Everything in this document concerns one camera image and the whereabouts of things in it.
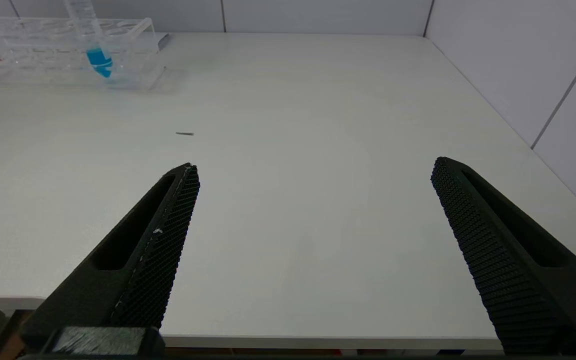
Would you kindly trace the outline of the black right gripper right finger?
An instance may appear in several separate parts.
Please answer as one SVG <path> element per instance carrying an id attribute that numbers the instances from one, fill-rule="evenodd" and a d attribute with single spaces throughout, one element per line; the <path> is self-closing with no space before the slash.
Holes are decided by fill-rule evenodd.
<path id="1" fill-rule="evenodd" d="M 576 357 L 576 255 L 466 164 L 430 182 L 505 355 Z"/>

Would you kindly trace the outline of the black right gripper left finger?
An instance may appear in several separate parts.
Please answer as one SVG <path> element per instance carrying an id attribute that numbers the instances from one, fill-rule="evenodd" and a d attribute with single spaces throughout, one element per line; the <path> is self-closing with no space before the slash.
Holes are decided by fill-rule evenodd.
<path id="1" fill-rule="evenodd" d="M 189 162 L 165 173 L 27 319 L 25 346 L 65 327 L 160 328 L 200 188 Z"/>

